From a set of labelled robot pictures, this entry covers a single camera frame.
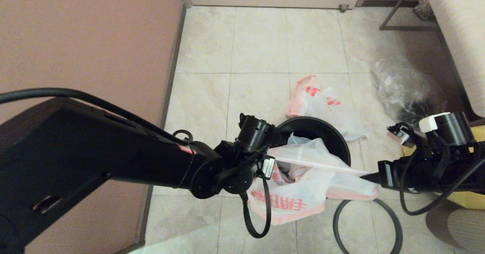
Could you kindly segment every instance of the white plastic bag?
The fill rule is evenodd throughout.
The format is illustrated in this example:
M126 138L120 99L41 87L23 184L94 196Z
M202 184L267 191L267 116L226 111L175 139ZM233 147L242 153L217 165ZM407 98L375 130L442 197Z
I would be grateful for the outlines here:
M322 89L316 78L310 75L297 82L286 115L322 119L334 126L347 141L367 137L370 130L358 119L351 102L341 101L332 87Z
M324 211L326 197L372 200L379 195L379 185L358 178L366 171L351 169L340 158L330 154L322 139L304 140L268 150L277 160L268 181L273 225L296 221ZM288 168L288 175L280 171ZM248 190L251 209L265 217L265 198L261 179Z

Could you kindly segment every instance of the black wire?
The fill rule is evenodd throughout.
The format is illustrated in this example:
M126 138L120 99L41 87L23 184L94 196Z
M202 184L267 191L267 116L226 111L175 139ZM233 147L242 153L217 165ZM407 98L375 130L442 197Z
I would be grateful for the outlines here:
M438 135L436 131L433 131L433 137L435 137L438 142L441 143L441 158L440 162L438 163L438 166L433 170L431 173L431 177L435 179L436 181L440 180L442 178L443 173L446 170L447 167L447 162L450 159L450 147L448 146L448 143Z
M153 125L152 123L149 123L148 121L140 118L139 116L136 116L135 114L127 110L124 110L123 108L118 107L114 104L111 104L110 102L107 102L101 98L95 97L93 95L90 95L86 92L82 92L79 90L65 89L65 88L36 88L36 89L18 90L18 91L0 94L0 104L19 101L19 100L25 100L25 99L41 98L41 97L70 97L70 98L79 99L87 103L94 104L95 106L104 108L130 121L138 123L144 128L147 128L163 136L164 138L171 140L172 142L182 144L182 145L187 144L187 142L170 135L169 133L163 131L158 126Z
M172 135L174 137L176 137L180 133L187 135L187 138L184 139L186 142L190 143L190 142L194 141L194 137L192 136L192 133L185 130L185 129L179 129L179 130L175 131Z
M189 173L190 167L192 167L192 163L194 162L194 157L195 157L194 149L192 149L192 146L190 145L190 143L188 143L187 145L189 146L190 151L192 152L192 157L190 158L189 166L187 167L187 170L185 171L185 174L183 175L182 180L180 180L180 183L176 187L174 187L174 189L178 189L182 185L182 183L185 180L185 177L187 177L187 174Z
M479 161L477 161L475 164L473 164L470 168L466 170L454 183L451 185L447 190L445 190L437 199L433 200L430 204L427 206L418 209L416 211L409 211L406 207L406 202L404 200L404 178L406 176L407 169L409 165L411 164L411 161L414 159L414 156L417 154L416 151L414 151L413 155L409 158L409 160L406 163L406 166L404 167L404 170L402 171L401 175L401 180L400 180L400 185L399 185L399 199L401 201L401 206L402 209L404 210L405 213L415 216L419 214L426 213L435 207L437 207L441 202L443 202L447 197L449 197L465 180L467 180L470 175L472 175L480 166L485 163L485 157Z
M247 193L240 194L240 197L242 199L242 212L244 214L244 223L246 224L247 231L251 236L254 238L262 238L268 232L270 231L271 228L271 199L270 199L270 190L268 187L268 183L266 182L264 175L262 175L262 180L263 180L263 187L264 187L264 200L265 200L265 205L266 205L266 223L264 225L264 229L261 233L258 233L256 229L253 226L253 222L251 221L251 216L249 214L249 208L247 206L247 201L248 201L248 196Z
M343 208L350 203L351 200L344 200L338 205L336 208L334 218L333 218L333 231L334 231L334 236L336 243L338 244L338 247L340 247L341 251L344 254L349 254L347 249L345 249L345 246L342 243L342 239L340 238L340 232L338 231L338 219L340 218L340 214L342 213ZM386 210L386 212L391 216L391 220L393 220L394 223L394 229L396 231L396 240L394 242L394 247L393 250L391 250L390 254L398 254L401 252L402 248L402 242L404 240L404 237L402 235L402 226L401 222L399 222L399 218L397 217L396 213L391 209L384 201L380 199L374 199L374 202L378 203L383 209Z

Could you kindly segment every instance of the metal frame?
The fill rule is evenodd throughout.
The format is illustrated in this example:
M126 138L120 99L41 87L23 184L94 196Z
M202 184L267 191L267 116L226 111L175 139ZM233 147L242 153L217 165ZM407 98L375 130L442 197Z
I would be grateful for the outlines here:
M437 31L439 30L438 26L387 26L389 20L393 17L396 13L397 9L401 6L404 0L399 0L396 5L394 6L393 10L389 13L388 17L384 20L381 26L379 26L379 30L417 30L417 31Z

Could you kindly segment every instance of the clear plastic bag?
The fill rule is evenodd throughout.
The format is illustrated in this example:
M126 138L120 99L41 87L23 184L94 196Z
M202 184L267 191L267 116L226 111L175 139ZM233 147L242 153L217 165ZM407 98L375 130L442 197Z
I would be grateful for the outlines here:
M294 141L299 144L268 150L268 155L274 156L278 165L268 181L273 225L322 212L327 197L372 200L378 196L378 184L359 178L369 173L354 170L330 154L322 139L291 136L289 142ZM266 211L262 180L256 179L248 193L251 209L264 218Z
M346 141L367 137L369 128L355 113L352 102L342 101L332 87L325 89L310 75L297 82L286 115L310 116L334 126Z
M443 90L403 57L386 58L372 68L379 99L397 122L417 126L419 120L445 110Z

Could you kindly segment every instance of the black trash can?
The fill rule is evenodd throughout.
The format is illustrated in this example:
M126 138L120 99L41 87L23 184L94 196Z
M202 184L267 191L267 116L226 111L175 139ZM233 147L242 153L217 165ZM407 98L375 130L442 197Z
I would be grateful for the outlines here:
M350 166L350 151L342 135L329 123L313 117L291 118L278 126L281 131L279 146L285 145L292 132L296 137L311 140L321 138L330 154L338 156Z

